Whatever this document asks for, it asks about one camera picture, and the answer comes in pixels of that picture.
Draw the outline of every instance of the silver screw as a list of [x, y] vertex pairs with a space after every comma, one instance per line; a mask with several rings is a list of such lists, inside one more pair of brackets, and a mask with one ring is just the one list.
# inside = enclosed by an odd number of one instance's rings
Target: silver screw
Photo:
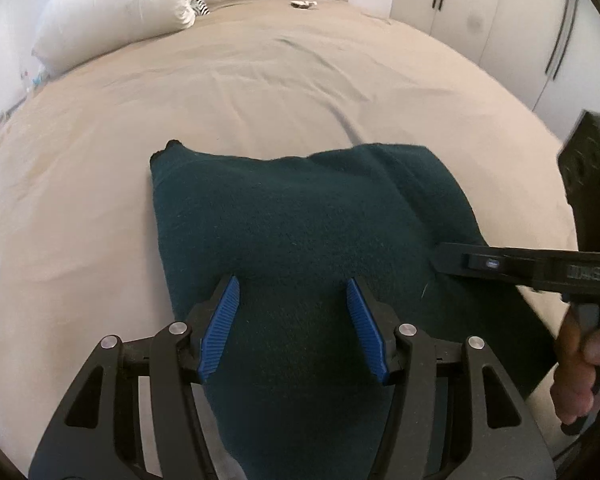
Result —
[[402, 335], [405, 335], [405, 336], [416, 335], [416, 332], [418, 331], [418, 329], [416, 327], [414, 327], [412, 324], [409, 324], [409, 323], [403, 323], [402, 325], [400, 325], [398, 327], [398, 330], [400, 331], [400, 333]]
[[175, 323], [171, 323], [169, 326], [169, 332], [171, 332], [173, 335], [180, 335], [184, 334], [187, 331], [187, 328], [188, 327], [186, 323], [177, 321]]
[[103, 337], [102, 341], [100, 342], [100, 346], [106, 349], [113, 348], [117, 344], [118, 338], [114, 335], [108, 335], [106, 337]]
[[477, 335], [471, 336], [469, 338], [469, 346], [471, 348], [475, 348], [476, 350], [482, 350], [484, 348], [484, 339], [478, 337]]

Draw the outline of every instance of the mattress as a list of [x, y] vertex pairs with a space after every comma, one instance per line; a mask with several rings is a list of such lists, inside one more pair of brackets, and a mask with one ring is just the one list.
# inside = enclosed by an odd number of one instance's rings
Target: mattress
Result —
[[[343, 2], [225, 4], [49, 83], [0, 127], [0, 446], [22, 470], [100, 338], [172, 319], [148, 166], [170, 139], [262, 159], [424, 145], [488, 243], [576, 248], [560, 142], [473, 63]], [[559, 297], [523, 293], [556, 333]], [[557, 449], [550, 382], [529, 405]]]

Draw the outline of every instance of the blue object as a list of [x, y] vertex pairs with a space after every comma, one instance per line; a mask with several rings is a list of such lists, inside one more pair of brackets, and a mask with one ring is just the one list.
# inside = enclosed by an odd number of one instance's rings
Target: blue object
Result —
[[240, 284], [234, 276], [222, 294], [216, 311], [209, 323], [205, 336], [200, 344], [200, 366], [198, 373], [203, 381], [216, 371], [229, 337], [229, 330], [234, 323], [235, 313], [240, 304]]
[[384, 384], [389, 378], [384, 341], [354, 279], [347, 281], [347, 308], [365, 353], [366, 364], [371, 373]]

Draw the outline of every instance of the triangular cutout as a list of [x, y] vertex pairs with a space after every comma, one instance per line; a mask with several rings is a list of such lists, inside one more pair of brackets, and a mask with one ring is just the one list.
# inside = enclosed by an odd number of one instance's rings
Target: triangular cutout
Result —
[[89, 430], [97, 427], [103, 373], [101, 366], [91, 372], [66, 416], [66, 425]]
[[482, 378], [484, 380], [484, 399], [487, 404], [487, 425], [492, 430], [518, 426], [522, 422], [520, 414], [493, 368], [484, 367]]

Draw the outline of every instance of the human hand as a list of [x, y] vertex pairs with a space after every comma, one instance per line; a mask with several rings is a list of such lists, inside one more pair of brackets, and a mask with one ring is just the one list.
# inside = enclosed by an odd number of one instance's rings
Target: human hand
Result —
[[573, 424], [579, 416], [600, 409], [600, 395], [591, 391], [596, 381], [596, 365], [600, 365], [600, 330], [585, 339], [571, 312], [567, 313], [555, 343], [558, 367], [554, 374], [551, 396], [555, 414], [565, 424]]

